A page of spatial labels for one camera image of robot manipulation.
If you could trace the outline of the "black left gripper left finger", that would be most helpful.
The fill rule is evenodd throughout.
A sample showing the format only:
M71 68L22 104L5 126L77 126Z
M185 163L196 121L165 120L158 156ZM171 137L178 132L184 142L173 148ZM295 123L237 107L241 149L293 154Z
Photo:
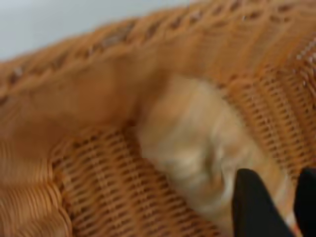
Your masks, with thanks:
M235 237L292 237L293 232L277 211L259 175L237 171L232 200Z

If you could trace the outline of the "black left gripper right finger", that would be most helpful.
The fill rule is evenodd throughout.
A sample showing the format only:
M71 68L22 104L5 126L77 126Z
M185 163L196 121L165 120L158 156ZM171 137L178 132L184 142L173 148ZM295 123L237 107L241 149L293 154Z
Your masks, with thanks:
M316 237L316 169L304 168L299 176L294 213L304 237Z

